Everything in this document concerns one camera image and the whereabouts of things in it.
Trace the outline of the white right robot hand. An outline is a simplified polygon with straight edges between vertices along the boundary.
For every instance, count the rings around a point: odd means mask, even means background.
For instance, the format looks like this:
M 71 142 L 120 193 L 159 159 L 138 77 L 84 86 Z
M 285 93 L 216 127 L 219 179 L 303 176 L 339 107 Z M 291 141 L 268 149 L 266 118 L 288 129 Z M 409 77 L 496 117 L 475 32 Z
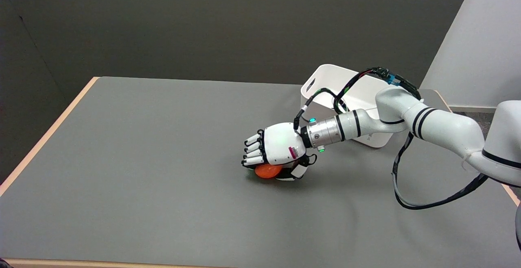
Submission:
M 263 179 L 299 180 L 313 164 L 307 154 L 313 148 L 307 130 L 294 129 L 293 123 L 259 129 L 244 145 L 241 165 Z

